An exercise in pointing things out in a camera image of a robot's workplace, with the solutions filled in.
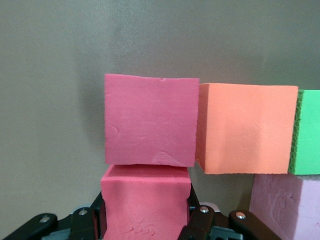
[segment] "light pink foam block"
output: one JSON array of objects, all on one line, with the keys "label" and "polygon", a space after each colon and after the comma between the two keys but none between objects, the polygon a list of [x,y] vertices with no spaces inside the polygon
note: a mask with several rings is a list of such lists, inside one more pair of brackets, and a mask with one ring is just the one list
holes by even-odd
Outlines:
[{"label": "light pink foam block", "polygon": [[111,165],[101,179],[105,240],[176,240],[187,224],[186,167]]},{"label": "light pink foam block", "polygon": [[198,78],[105,75],[105,162],[192,167]]},{"label": "light pink foam block", "polygon": [[250,211],[283,240],[320,239],[320,177],[256,174]]}]

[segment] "black plastic part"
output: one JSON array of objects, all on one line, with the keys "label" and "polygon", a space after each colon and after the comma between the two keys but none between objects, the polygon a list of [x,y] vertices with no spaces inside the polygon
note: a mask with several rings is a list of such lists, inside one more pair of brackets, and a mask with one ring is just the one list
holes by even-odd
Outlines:
[{"label": "black plastic part", "polygon": [[70,229],[70,222],[71,222],[71,216],[72,214],[69,214],[65,218],[58,221],[58,230],[65,230]]},{"label": "black plastic part", "polygon": [[222,228],[229,228],[229,218],[221,212],[214,213],[214,225]]},{"label": "black plastic part", "polygon": [[27,221],[4,240],[40,240],[58,227],[57,216],[52,213],[42,213]]},{"label": "black plastic part", "polygon": [[189,216],[191,216],[192,212],[196,207],[200,206],[199,200],[197,198],[194,186],[191,184],[190,196],[186,200],[189,206]]},{"label": "black plastic part", "polygon": [[210,240],[244,240],[241,233],[235,232],[231,228],[213,226],[210,234]]},{"label": "black plastic part", "polygon": [[[237,212],[243,213],[245,218],[238,218]],[[247,210],[232,211],[229,214],[229,225],[235,231],[242,233],[246,240],[281,240],[259,218]]]},{"label": "black plastic part", "polygon": [[98,239],[102,239],[107,231],[106,205],[101,192],[90,206],[94,210],[97,221]]},{"label": "black plastic part", "polygon": [[[206,207],[208,212],[202,212],[201,207]],[[206,240],[208,239],[215,221],[215,211],[209,206],[196,207],[190,220],[185,226],[178,240]]]},{"label": "black plastic part", "polygon": [[97,240],[97,218],[90,207],[76,210],[71,216],[70,235],[68,240]]}]

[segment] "metal screw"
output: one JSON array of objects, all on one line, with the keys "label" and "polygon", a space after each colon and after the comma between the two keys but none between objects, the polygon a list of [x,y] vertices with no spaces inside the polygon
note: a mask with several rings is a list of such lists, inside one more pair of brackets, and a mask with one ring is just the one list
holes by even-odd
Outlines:
[{"label": "metal screw", "polygon": [[209,212],[209,209],[206,206],[201,206],[200,207],[200,211],[204,214],[206,214],[207,212]]},{"label": "metal screw", "polygon": [[243,212],[240,212],[240,211],[237,211],[235,213],[235,216],[238,218],[238,219],[245,219],[246,218],[246,215],[243,213]]},{"label": "metal screw", "polygon": [[46,223],[46,222],[48,222],[50,220],[50,217],[49,216],[47,216],[47,215],[45,215],[45,216],[43,216],[41,219],[40,219],[40,223],[42,223],[42,224],[44,224],[44,223]]},{"label": "metal screw", "polygon": [[87,210],[82,209],[82,210],[79,212],[79,215],[83,216],[83,215],[87,214],[87,212],[88,212]]}]

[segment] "orange foam block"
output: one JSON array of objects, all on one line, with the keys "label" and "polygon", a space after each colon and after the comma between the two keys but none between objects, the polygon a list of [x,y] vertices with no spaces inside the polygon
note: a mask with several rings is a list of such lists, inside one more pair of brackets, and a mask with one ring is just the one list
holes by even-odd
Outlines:
[{"label": "orange foam block", "polygon": [[297,86],[200,85],[196,159],[206,174],[285,174]]}]

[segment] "foam cube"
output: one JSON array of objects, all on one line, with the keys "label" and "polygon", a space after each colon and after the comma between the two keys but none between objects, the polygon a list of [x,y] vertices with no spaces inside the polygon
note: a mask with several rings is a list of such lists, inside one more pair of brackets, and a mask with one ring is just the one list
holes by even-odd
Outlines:
[{"label": "foam cube", "polygon": [[176,240],[188,221],[186,167],[111,165],[101,179],[104,239]]},{"label": "foam cube", "polygon": [[320,90],[299,90],[289,172],[320,174]]},{"label": "foam cube", "polygon": [[196,159],[206,174],[288,172],[298,87],[200,85]]},{"label": "foam cube", "polygon": [[320,239],[320,177],[256,174],[250,211],[282,240]]},{"label": "foam cube", "polygon": [[198,78],[105,75],[105,162],[195,163]]}]

